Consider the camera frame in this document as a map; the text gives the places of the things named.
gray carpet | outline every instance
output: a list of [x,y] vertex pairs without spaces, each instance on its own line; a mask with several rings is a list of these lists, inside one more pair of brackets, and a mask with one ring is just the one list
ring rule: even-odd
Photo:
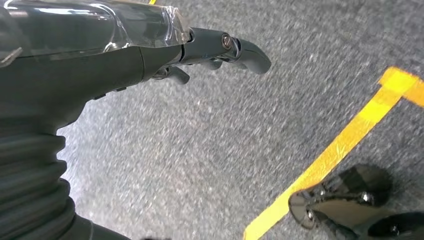
[[[86,105],[59,131],[77,212],[132,239],[236,240],[379,88],[388,66],[424,77],[421,0],[178,0],[194,27],[252,41],[265,75],[184,69]],[[388,168],[392,207],[422,210],[424,109],[402,100],[337,167]],[[327,239],[286,216],[263,239]]]

yellow floor marking line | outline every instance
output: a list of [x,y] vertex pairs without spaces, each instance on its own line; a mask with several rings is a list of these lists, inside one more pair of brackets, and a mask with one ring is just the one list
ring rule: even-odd
[[424,82],[416,81],[403,97],[424,108]]
[[403,95],[424,103],[419,93],[424,84],[416,76],[390,67],[381,77],[382,87],[363,109],[350,121],[321,155],[267,209],[254,219],[244,231],[244,240],[258,240],[289,212],[289,197],[294,192],[319,183],[331,170],[383,119]]

robotic hand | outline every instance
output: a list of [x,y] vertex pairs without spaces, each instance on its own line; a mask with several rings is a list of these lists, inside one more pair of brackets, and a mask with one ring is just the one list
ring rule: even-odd
[[271,62],[223,31],[188,28],[173,7],[130,0],[0,0],[0,239],[126,240],[75,214],[57,129],[87,101],[178,66],[222,62],[257,74]]

screw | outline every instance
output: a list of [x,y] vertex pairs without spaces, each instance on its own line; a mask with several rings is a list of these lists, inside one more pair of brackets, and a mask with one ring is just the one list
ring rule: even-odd
[[371,196],[367,192],[363,192],[361,198],[365,202],[368,202],[371,199]]
[[396,236],[399,236],[401,234],[401,232],[399,231],[398,226],[396,226],[396,225],[391,226],[390,232],[396,234]]
[[225,49],[230,49],[231,46],[232,46],[232,43],[233,43],[233,41],[232,41],[231,37],[228,34],[223,34],[222,35],[222,46]]
[[314,214],[312,213],[312,211],[309,211],[309,210],[306,210],[306,216],[310,220],[314,218]]

plastic wrap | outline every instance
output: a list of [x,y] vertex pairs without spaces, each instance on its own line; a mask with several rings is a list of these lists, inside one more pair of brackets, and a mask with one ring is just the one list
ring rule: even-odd
[[190,39],[177,8],[137,0],[0,0],[0,67],[17,57],[64,59]]

